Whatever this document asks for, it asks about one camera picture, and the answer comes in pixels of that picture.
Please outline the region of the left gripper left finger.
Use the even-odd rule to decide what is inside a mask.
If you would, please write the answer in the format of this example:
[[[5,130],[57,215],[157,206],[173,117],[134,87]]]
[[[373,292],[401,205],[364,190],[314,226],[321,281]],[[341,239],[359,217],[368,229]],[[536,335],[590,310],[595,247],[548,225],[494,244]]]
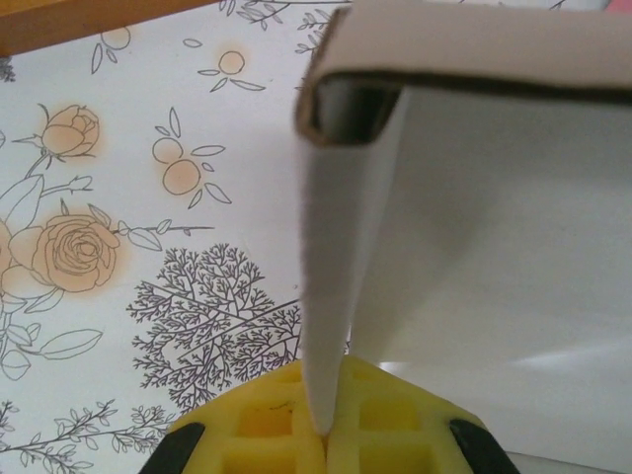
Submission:
[[[294,361],[177,419],[140,474],[326,474]]]

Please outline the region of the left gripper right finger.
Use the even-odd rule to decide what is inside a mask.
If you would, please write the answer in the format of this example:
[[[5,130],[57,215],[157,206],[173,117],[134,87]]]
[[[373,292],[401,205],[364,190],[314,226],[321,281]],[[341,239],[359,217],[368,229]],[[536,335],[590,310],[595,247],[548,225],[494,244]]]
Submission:
[[[514,474],[467,410],[360,358],[341,366],[327,474]]]

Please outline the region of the white paper box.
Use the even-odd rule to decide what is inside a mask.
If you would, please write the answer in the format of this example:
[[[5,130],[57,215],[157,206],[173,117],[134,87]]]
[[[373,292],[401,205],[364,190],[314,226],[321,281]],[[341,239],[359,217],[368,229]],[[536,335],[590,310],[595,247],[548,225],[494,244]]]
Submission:
[[[295,109],[317,430],[344,348],[632,472],[632,11],[355,0]]]

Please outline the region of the floral table cover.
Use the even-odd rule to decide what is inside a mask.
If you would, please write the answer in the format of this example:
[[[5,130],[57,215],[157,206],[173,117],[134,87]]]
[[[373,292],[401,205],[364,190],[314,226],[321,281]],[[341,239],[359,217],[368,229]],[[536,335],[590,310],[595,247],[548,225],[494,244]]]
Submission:
[[[299,357],[291,115],[351,1],[0,56],[0,474],[137,474],[181,414]]]

